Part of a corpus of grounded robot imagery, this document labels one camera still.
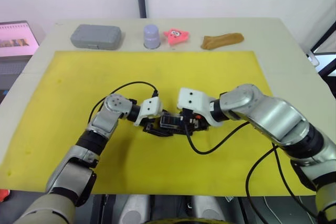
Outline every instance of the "brown sponge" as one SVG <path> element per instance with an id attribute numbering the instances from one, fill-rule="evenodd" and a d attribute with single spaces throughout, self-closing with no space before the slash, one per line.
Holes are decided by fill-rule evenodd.
<path id="1" fill-rule="evenodd" d="M 220 36 L 204 36 L 201 47 L 203 49 L 214 49 L 217 47 L 240 43 L 244 37 L 240 33 L 224 34 Z"/>

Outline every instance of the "white table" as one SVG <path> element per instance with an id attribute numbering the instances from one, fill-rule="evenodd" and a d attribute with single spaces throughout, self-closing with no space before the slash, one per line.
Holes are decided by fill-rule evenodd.
<path id="1" fill-rule="evenodd" d="M 142 30 L 146 24 L 157 25 L 160 33 L 170 28 L 190 32 L 188 42 L 174 47 L 162 38 L 156 51 L 203 51 L 200 45 L 204 35 L 242 33 L 245 41 L 215 51 L 254 51 L 274 96 L 292 103 L 314 126 L 336 142 L 335 98 L 279 19 L 76 19 L 61 20 L 55 24 L 0 105 L 0 163 L 55 51 L 90 50 L 76 48 L 70 41 L 79 24 L 119 26 L 123 32 L 120 51 L 150 51 L 143 46 Z"/>

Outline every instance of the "small display screen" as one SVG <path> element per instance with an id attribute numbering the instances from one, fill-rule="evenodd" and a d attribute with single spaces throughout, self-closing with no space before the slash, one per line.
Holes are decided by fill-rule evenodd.
<path id="1" fill-rule="evenodd" d="M 33 55 L 38 43 L 26 21 L 0 23 L 0 58 Z"/>
<path id="2" fill-rule="evenodd" d="M 177 129 L 181 126 L 181 115 L 163 113 L 160 119 L 160 126 L 163 128 Z"/>

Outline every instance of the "pink star plush toy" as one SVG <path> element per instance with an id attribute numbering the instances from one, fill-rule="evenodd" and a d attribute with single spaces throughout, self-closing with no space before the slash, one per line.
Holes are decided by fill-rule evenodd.
<path id="1" fill-rule="evenodd" d="M 168 43 L 171 46 L 177 43 L 184 42 L 189 37 L 189 32 L 181 31 L 175 28 L 172 28 L 169 31 L 164 31 L 163 34 L 167 37 Z"/>

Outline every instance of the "gray object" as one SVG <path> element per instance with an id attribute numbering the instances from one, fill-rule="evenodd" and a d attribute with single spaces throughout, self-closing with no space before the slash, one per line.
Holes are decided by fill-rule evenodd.
<path id="1" fill-rule="evenodd" d="M 10 89 L 28 60 L 0 60 L 0 89 Z"/>
<path id="2" fill-rule="evenodd" d="M 143 28 L 144 46 L 149 49 L 155 49 L 160 46 L 160 34 L 156 25 L 146 25 Z"/>
<path id="3" fill-rule="evenodd" d="M 118 224 L 140 224 L 149 221 L 150 196 L 130 195 L 121 211 Z"/>
<path id="4" fill-rule="evenodd" d="M 75 47 L 115 50 L 121 39 L 118 26 L 99 26 L 81 24 L 71 35 L 71 42 Z"/>
<path id="5" fill-rule="evenodd" d="M 193 214 L 196 218 L 225 220 L 217 199 L 213 196 L 192 196 Z"/>

